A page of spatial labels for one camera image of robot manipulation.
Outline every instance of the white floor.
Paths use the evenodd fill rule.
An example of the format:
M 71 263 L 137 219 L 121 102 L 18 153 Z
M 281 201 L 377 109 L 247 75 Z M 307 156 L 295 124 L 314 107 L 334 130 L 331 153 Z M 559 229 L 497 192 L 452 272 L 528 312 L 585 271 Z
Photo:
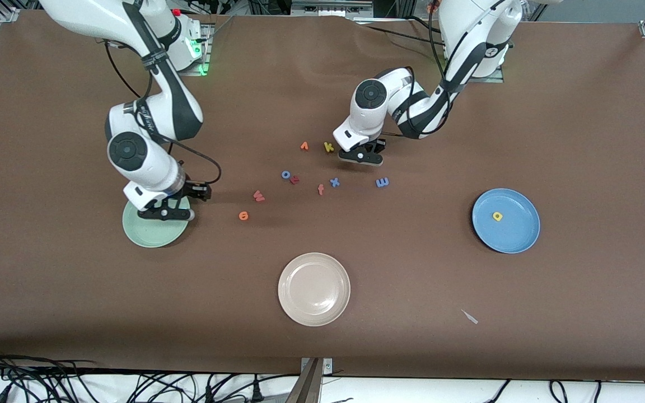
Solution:
M 171 375 L 166 378 L 169 382 L 180 376 Z M 221 380 L 223 375 L 213 378 L 213 384 Z M 138 376 L 136 375 L 86 375 L 83 377 L 89 389 L 100 403 L 124 403 L 133 392 Z M 205 389 L 208 375 L 195 375 L 195 380 L 186 378 L 177 385 L 193 396 L 195 389 Z M 282 395 L 292 389 L 296 377 L 273 379 L 260 384 L 264 396 Z M 216 395 L 222 399 L 228 393 L 247 385 L 253 380 L 252 375 L 240 375 L 233 378 Z M 93 403 L 78 382 L 74 389 L 81 403 Z M 326 377 L 323 380 L 320 403 L 334 403 L 348 398 L 351 403 L 400 403 L 414 401 L 417 403 L 484 403 L 491 400 L 503 384 L 499 380 L 467 380 L 467 379 L 410 379 L 410 378 L 337 378 Z M 563 382 L 569 403 L 591 403 L 596 383 L 594 382 Z M 0 392 L 8 385 L 0 379 Z M 41 398 L 46 397 L 40 385 L 31 383 L 31 389 Z M 148 401 L 162 385 L 151 387 L 142 393 L 136 401 Z M 244 390 L 248 398 L 251 388 Z M 21 390 L 13 388 L 8 403 L 25 403 Z M 160 403 L 180 403 L 179 393 L 166 393 L 155 399 Z M 522 403 L 534 401 L 537 403 L 555 403 L 546 381 L 512 381 L 500 396 L 498 403 Z M 602 384 L 599 403 L 637 403 L 645 402 L 645 383 L 605 382 Z

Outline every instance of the plate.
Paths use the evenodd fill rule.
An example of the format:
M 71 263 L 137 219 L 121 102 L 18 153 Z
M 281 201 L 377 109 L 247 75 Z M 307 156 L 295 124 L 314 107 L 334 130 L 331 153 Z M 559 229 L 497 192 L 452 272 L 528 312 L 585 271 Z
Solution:
M 350 301 L 350 278 L 335 258 L 324 253 L 300 255 L 285 266 L 278 299 L 287 316 L 305 326 L 327 325 Z
M 174 207 L 175 201 L 168 200 L 169 206 Z M 181 206 L 184 209 L 190 208 L 188 197 L 181 199 Z M 187 221 L 171 219 L 161 221 L 159 219 L 143 219 L 138 216 L 138 210 L 131 204 L 126 203 L 123 209 L 123 232 L 126 233 L 131 242 L 142 247 L 162 247 L 177 240 L 188 226 Z
M 534 204 L 512 189 L 492 189 L 474 203 L 471 222 L 487 246 L 502 253 L 521 253 L 537 242 L 541 223 Z

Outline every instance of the black cable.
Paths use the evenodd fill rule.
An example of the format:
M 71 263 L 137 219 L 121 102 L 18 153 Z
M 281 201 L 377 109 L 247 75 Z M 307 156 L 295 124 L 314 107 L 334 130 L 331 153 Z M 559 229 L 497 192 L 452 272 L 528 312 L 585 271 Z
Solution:
M 397 35 L 397 36 L 404 36 L 405 38 L 410 38 L 410 39 L 415 39 L 415 40 L 418 40 L 418 41 L 423 41 L 424 43 L 427 41 L 427 39 L 420 38 L 419 36 L 403 34 L 401 32 L 396 32 L 396 31 L 384 30 L 382 28 L 378 28 L 377 26 L 369 26 L 369 25 L 365 25 L 365 26 L 367 28 L 371 29 L 371 30 L 376 30 L 376 31 L 380 31 L 380 32 L 386 32 L 388 34 Z M 437 41 L 435 41 L 435 44 L 445 45 L 445 43 L 438 43 Z
M 265 400 L 265 396 L 260 392 L 260 382 L 258 381 L 258 374 L 253 375 L 253 395 L 250 396 L 252 403 L 260 403 Z
M 215 385 L 213 385 L 213 391 L 212 391 L 213 392 L 213 397 L 215 397 L 216 393 L 220 392 L 221 388 L 223 387 L 223 385 L 226 384 L 226 382 L 230 381 L 234 377 L 237 377 L 238 375 L 240 375 L 240 374 L 239 373 L 231 373 L 230 375 L 225 377 L 222 381 L 220 381 L 220 382 L 216 383 Z
M 559 400 L 559 398 L 556 396 L 556 393 L 554 392 L 554 383 L 558 383 L 559 387 L 561 387 L 561 393 L 563 395 L 564 401 Z M 557 401 L 557 403 L 569 403 L 568 398 L 566 398 L 566 389 L 564 388 L 564 385 L 561 383 L 561 381 L 557 381 L 555 379 L 549 381 L 549 393 L 551 393 L 551 396 L 554 398 L 554 400 Z
M 193 375 L 192 375 L 192 373 L 187 373 L 186 375 L 183 375 L 182 377 L 177 378 L 177 379 L 176 379 L 176 380 L 174 380 L 173 382 L 165 382 L 166 387 L 164 387 L 164 388 L 162 388 L 161 390 L 159 390 L 159 391 L 158 391 L 158 393 L 156 393 L 155 395 L 152 395 L 152 396 L 148 399 L 149 403 L 150 403 L 150 402 L 152 402 L 152 401 L 154 401 L 157 397 L 159 397 L 159 396 L 161 396 L 161 395 L 164 395 L 165 393 L 170 393 L 170 392 L 178 392 L 178 393 L 180 393 L 180 394 L 181 394 L 181 403 L 183 403 L 183 401 L 184 401 L 184 400 L 183 400 L 184 395 L 186 395 L 186 396 L 190 399 L 190 396 L 188 396 L 188 394 L 186 393 L 186 391 L 184 391 L 182 388 L 177 387 L 177 386 L 176 386 L 176 383 L 179 383 L 179 382 L 181 382 L 182 380 L 184 380 L 185 378 L 192 377 L 192 376 L 193 376 Z
M 596 387 L 596 393 L 593 396 L 593 403 L 599 403 L 599 394 L 601 393 L 601 381 L 596 381 L 599 385 Z
M 140 109 L 138 109 L 136 111 L 136 118 L 135 118 L 136 119 L 136 124 L 138 124 L 138 126 L 140 128 L 143 128 L 144 130 L 146 130 L 147 129 L 146 126 L 143 125 L 143 123 L 138 121 L 139 115 L 141 115 L 141 110 Z M 181 147 L 182 149 L 184 149 L 186 151 L 189 151 L 189 153 L 193 153 L 193 154 L 199 156 L 200 158 L 203 158 L 206 161 L 208 161 L 208 162 L 212 163 L 213 165 L 215 165 L 216 168 L 218 169 L 218 175 L 212 181 L 202 181 L 203 183 L 205 183 L 205 184 L 214 184 L 214 183 L 216 183 L 217 181 L 219 181 L 221 179 L 221 176 L 223 175 L 223 168 L 221 168 L 221 165 L 218 163 L 218 161 L 210 158 L 209 156 L 205 155 L 204 153 L 202 153 L 200 151 L 195 150 L 194 148 L 190 148 L 189 146 L 184 145 L 183 143 L 181 143 L 178 140 L 173 140 L 172 138 L 168 138 L 168 137 L 166 137 L 164 135 L 160 135 L 160 134 L 158 134 L 158 133 L 156 133 L 154 131 L 149 131 L 148 135 L 158 139 L 159 141 L 173 143 L 173 144 Z
M 487 400 L 486 403 L 497 403 L 497 400 L 499 400 L 499 397 L 502 395 L 502 392 L 504 392 L 504 389 L 507 387 L 507 385 L 509 385 L 510 382 L 512 382 L 511 379 L 507 379 L 506 381 L 504 381 L 504 384 L 502 385 L 502 387 L 500 387 L 499 390 L 497 390 L 497 394 L 494 395 L 494 397 L 492 397 L 491 400 Z
M 226 397 L 223 400 L 218 400 L 218 403 L 223 403 L 223 401 L 230 400 L 230 399 L 232 399 L 234 397 L 242 397 L 244 403 L 248 403 L 248 398 L 245 395 L 233 395 L 233 396 L 230 396 L 230 397 Z
M 136 398 L 138 396 L 140 396 L 141 393 L 143 393 L 143 391 L 145 391 L 147 388 L 151 387 L 154 383 L 156 383 L 161 378 L 166 377 L 166 375 L 165 374 L 158 374 L 158 375 L 153 375 L 153 377 L 149 377 L 148 375 L 145 375 L 144 373 L 140 373 L 138 375 L 138 380 L 139 381 L 141 380 L 141 377 L 146 378 L 145 382 L 141 383 L 141 385 L 139 385 L 138 382 L 136 383 L 136 388 L 134 388 L 133 392 L 128 397 L 128 400 L 126 400 L 126 403 L 134 403 L 134 401 L 136 401 Z
M 47 367 L 46 369 L 39 370 L 33 368 L 28 369 L 26 367 L 20 367 L 20 365 L 17 365 L 15 363 L 15 360 L 42 362 L 45 364 L 53 365 L 54 367 Z M 79 381 L 82 382 L 80 375 L 78 374 L 76 369 L 75 363 L 77 361 L 81 362 L 82 360 L 51 360 L 45 359 L 43 357 L 30 357 L 29 355 L 0 354 L 0 370 L 2 371 L 1 377 L 3 380 L 10 381 L 10 386 L 15 386 L 23 390 L 25 392 L 25 399 L 27 402 L 29 401 L 29 396 L 33 396 L 36 401 L 41 401 L 41 398 L 39 398 L 35 393 L 31 392 L 31 390 L 26 387 L 24 383 L 25 380 L 36 381 L 40 385 L 42 385 L 46 390 L 47 401 L 67 401 L 70 403 L 78 403 L 78 398 L 70 381 L 70 376 L 66 372 L 67 369 L 73 369 L 74 376 L 79 378 Z M 68 389 L 64 384 L 64 379 L 66 379 L 66 383 L 68 383 Z M 82 382 L 82 385 L 84 386 L 84 388 L 86 388 L 92 399 L 94 401 L 97 401 L 92 393 L 90 393 L 90 390 L 88 390 L 84 382 Z M 61 388 L 65 397 L 62 396 L 61 393 L 59 393 L 59 391 L 57 390 L 58 388 Z
M 422 18 L 420 18 L 419 16 L 414 16 L 414 15 L 406 16 L 406 17 L 405 17 L 405 20 L 414 20 L 414 21 L 417 21 L 417 22 L 419 22 L 420 24 L 422 24 L 425 28 L 427 28 L 427 30 L 429 30 L 429 29 L 431 28 L 431 26 L 427 25 L 427 23 L 426 23 Z M 434 27 L 432 27 L 432 31 L 433 31 L 433 32 L 436 32 L 436 33 L 438 33 L 438 34 L 440 34 L 440 33 L 441 33 L 441 32 L 440 32 L 440 30 L 438 30 L 437 28 L 434 28 Z
M 297 377 L 297 376 L 298 376 L 297 373 L 284 373 L 283 375 L 273 375 L 272 377 L 263 378 L 261 380 L 258 380 L 258 382 L 264 382 L 264 381 L 268 381 L 268 380 L 271 380 L 271 379 L 282 378 L 282 377 Z M 241 388 L 238 388 L 237 390 L 234 390 L 233 392 L 229 393 L 228 396 L 225 396 L 222 400 L 218 400 L 217 403 L 220 403 L 221 401 L 226 401 L 226 400 L 228 400 L 228 398 L 230 398 L 233 395 L 238 395 L 238 393 L 240 393 L 241 391 L 245 390 L 246 388 L 249 388 L 249 387 L 253 386 L 253 383 L 254 383 L 254 381 L 251 382 L 251 383 L 248 383 L 248 385 L 245 385 L 244 387 L 241 387 Z
M 434 61 L 437 63 L 437 69 L 440 72 L 440 76 L 441 76 L 440 80 L 443 81 L 443 80 L 445 80 L 446 72 L 447 72 L 447 69 L 448 69 L 448 67 L 450 65 L 448 64 L 446 66 L 446 68 L 442 68 L 442 64 L 440 62 L 440 56 L 438 56 L 438 54 L 437 54 L 437 47 L 434 45 L 433 36 L 432 36 L 432 32 L 433 32 L 432 31 L 432 16 L 433 16 L 433 14 L 434 14 L 434 8 L 431 7 L 430 10 L 429 10 L 428 21 L 427 21 L 427 23 L 428 23 L 428 25 L 427 25 L 428 30 L 427 31 L 428 31 L 428 36 L 429 36 L 429 46 L 430 46 L 430 48 L 432 48 L 432 55 L 433 55 Z M 414 69 L 412 69 L 411 66 L 407 66 L 407 70 L 410 72 L 410 75 L 412 76 L 412 84 L 410 84 L 410 95 L 409 95 L 409 98 L 411 99 L 412 95 L 414 94 L 414 84 L 415 84 Z M 445 112 L 442 114 L 442 117 L 440 119 L 440 123 L 438 123 L 437 127 L 435 127 L 433 130 L 430 130 L 430 131 L 426 132 L 426 131 L 424 131 L 424 128 L 422 128 L 422 130 L 417 129 L 414 126 L 414 124 L 412 123 L 412 119 L 410 118 L 410 108 L 412 107 L 412 105 L 409 105 L 407 107 L 407 110 L 405 111 L 406 114 L 407 114 L 407 122 L 409 122 L 410 128 L 412 129 L 412 131 L 414 131 L 417 134 L 417 136 L 430 135 L 432 133 L 435 133 L 438 130 L 440 130 L 442 128 L 442 126 L 445 125 L 445 123 L 447 123 L 447 118 L 450 117 L 450 112 L 452 110 L 452 107 L 455 105 L 455 103 L 451 99 L 451 93 L 448 92 L 444 88 L 443 88 L 443 91 L 445 92 L 444 95 L 446 97 L 445 103 L 447 103 L 447 108 L 446 108 Z
M 108 40 L 103 41 L 103 45 L 106 47 L 106 55 L 108 56 L 108 61 L 111 62 L 111 67 L 113 67 L 114 71 L 116 71 L 116 74 L 118 74 L 118 78 L 120 78 L 121 81 L 123 81 L 123 83 L 126 85 L 126 87 L 128 87 L 128 89 L 133 92 L 133 95 L 135 95 L 136 98 L 139 99 L 141 96 L 138 94 L 138 92 L 136 92 L 136 90 L 133 89 L 133 87 L 128 85 L 128 81 L 126 81 L 126 79 L 123 78 L 121 72 L 118 71 L 118 67 L 116 67 L 116 63 L 113 61 L 113 57 L 111 57 L 111 51 L 110 49 L 108 49 L 108 43 Z

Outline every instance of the blue plate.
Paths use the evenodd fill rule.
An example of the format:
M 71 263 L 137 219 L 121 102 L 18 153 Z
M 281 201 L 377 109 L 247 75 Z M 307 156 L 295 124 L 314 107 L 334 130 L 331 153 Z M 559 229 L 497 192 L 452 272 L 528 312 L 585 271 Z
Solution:
M 512 189 L 484 192 L 474 203 L 471 222 L 482 242 L 502 253 L 531 248 L 541 230 L 534 204 Z

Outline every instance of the wire bundle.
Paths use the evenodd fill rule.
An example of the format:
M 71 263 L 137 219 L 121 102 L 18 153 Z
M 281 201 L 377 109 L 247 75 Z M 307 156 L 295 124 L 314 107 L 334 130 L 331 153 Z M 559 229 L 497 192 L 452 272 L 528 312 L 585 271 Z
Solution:
M 20 365 L 17 362 L 26 362 L 27 365 Z M 212 380 L 215 374 L 210 373 L 205 390 L 199 394 L 197 383 L 195 383 L 195 375 L 201 375 L 203 374 L 202 372 L 137 373 L 126 370 L 81 369 L 77 367 L 77 364 L 82 363 L 95 364 L 91 360 L 52 360 L 43 357 L 31 357 L 30 355 L 0 354 L 0 376 L 2 380 L 9 382 L 0 395 L 0 403 L 6 403 L 8 393 L 12 388 L 18 388 L 23 391 L 26 403 L 101 403 L 93 395 L 82 378 L 82 375 L 93 372 L 138 375 L 136 386 L 125 403 L 141 403 L 141 396 L 146 395 L 151 388 L 155 387 L 161 387 L 161 389 L 146 399 L 147 403 L 154 403 L 157 398 L 168 395 L 168 393 L 178 393 L 181 397 L 181 403 L 223 403 L 236 397 L 243 398 L 243 401 L 247 403 L 249 400 L 248 397 L 242 394 L 246 388 L 253 387 L 255 391 L 258 390 L 258 384 L 260 382 L 275 378 L 296 376 L 296 374 L 292 373 L 258 379 L 258 375 L 256 375 L 253 382 L 217 400 L 216 395 L 220 392 L 223 385 L 241 375 L 240 373 L 231 373 L 231 375 L 228 375 L 214 385 L 212 385 Z M 172 376 L 176 376 L 176 378 L 171 381 L 166 380 L 166 377 Z M 193 384 L 193 393 L 189 393 L 184 388 L 177 386 L 187 378 L 190 378 Z M 86 395 L 82 396 L 83 398 L 81 400 L 74 390 L 74 386 L 77 383 L 86 391 Z M 46 391 L 46 396 L 42 395 L 41 392 L 34 392 L 37 389 L 33 387 L 34 385 L 39 385 L 40 388 L 43 388 Z

